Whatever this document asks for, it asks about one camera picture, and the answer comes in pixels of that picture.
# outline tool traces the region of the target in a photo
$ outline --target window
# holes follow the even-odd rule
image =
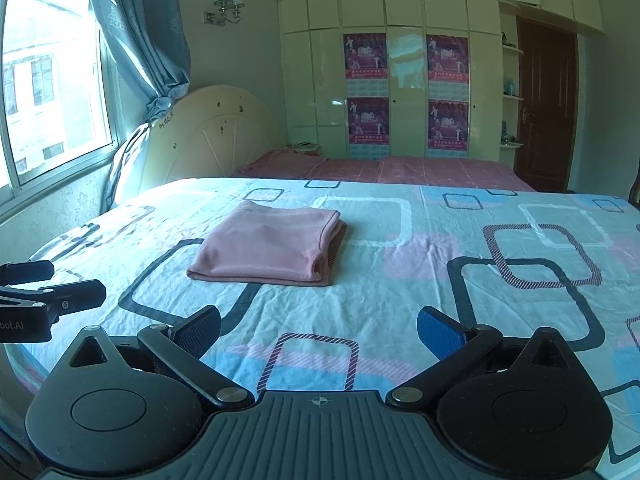
[[[53,94],[53,68],[50,57],[31,61],[31,82],[33,85],[33,104],[40,106],[55,99]]]
[[[0,19],[2,214],[3,203],[104,160],[116,144],[89,0],[0,0]]]
[[[13,66],[2,70],[2,82],[4,84],[4,111],[7,115],[13,115],[18,111],[15,102],[15,71]]]

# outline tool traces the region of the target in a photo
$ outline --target brown door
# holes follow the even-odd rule
[[[574,150],[576,37],[518,19],[520,141],[516,174],[537,191],[563,192]]]

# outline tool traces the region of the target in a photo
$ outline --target blue curtain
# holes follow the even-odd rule
[[[191,55],[178,0],[91,0],[95,17],[132,91],[147,103],[145,124],[120,147],[102,197],[110,209],[124,176],[135,178],[146,153],[149,124],[167,113],[189,89]]]

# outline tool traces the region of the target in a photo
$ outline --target white headboard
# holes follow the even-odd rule
[[[246,90],[200,88],[151,128],[140,193],[182,178],[230,176],[285,142],[267,107]]]

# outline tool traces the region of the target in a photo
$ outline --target bedsheet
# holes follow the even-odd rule
[[[388,156],[373,161],[325,158],[274,150],[239,170],[236,176],[534,190],[504,164],[467,158]]]
[[[349,229],[327,288],[195,282],[185,269],[241,200],[334,208]],[[203,361],[254,393],[374,389],[436,362],[425,305],[504,335],[560,330],[605,397],[614,431],[598,471],[640,474],[640,212],[610,196],[354,182],[201,179],[151,190],[65,235],[51,284],[97,278],[101,308],[19,348],[51,369],[78,331],[131,335],[206,304],[222,336]]]

